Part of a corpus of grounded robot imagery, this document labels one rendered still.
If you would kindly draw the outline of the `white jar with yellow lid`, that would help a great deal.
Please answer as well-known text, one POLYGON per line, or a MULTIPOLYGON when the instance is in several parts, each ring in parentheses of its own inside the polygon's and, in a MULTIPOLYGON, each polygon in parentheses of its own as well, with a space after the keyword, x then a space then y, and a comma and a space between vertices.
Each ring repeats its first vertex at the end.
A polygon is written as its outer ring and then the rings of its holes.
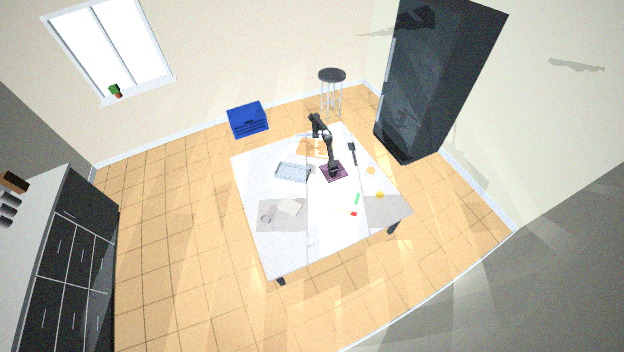
POLYGON ((374 167, 371 167, 371 166, 370 166, 370 167, 368 167, 368 168, 366 169, 366 173, 365 173, 366 177, 368 177, 368 178, 373 178, 373 177, 374 177, 374 174, 375 174, 375 171, 376 171, 376 170, 375 170, 375 168, 374 168, 374 167))

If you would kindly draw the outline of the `light wooden board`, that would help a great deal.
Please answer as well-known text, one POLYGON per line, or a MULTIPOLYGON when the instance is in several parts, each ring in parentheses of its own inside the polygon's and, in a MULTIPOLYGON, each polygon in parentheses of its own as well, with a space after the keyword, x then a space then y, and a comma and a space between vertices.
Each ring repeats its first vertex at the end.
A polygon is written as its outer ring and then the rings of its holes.
POLYGON ((324 141, 313 138, 301 137, 295 154, 329 159, 327 146, 324 141))

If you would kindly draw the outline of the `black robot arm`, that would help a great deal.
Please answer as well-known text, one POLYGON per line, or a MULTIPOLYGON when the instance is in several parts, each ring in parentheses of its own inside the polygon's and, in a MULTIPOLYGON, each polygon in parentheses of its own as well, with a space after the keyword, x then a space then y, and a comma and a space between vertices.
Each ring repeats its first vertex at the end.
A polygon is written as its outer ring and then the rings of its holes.
POLYGON ((310 120, 310 122, 312 122, 313 127, 319 127, 318 131, 319 130, 322 131, 321 136, 322 136, 324 143, 327 146, 327 152, 328 152, 328 158, 329 158, 329 160, 327 161, 329 175, 331 176, 331 178, 338 176, 337 171, 339 170, 339 167, 338 167, 337 162, 334 159, 333 148, 332 148, 332 143, 333 143, 332 132, 328 129, 328 126, 326 126, 324 122, 320 119, 320 114, 318 112, 313 113, 313 114, 310 113, 308 115, 308 119, 310 120), (328 131, 330 133, 323 135, 324 131, 328 131))

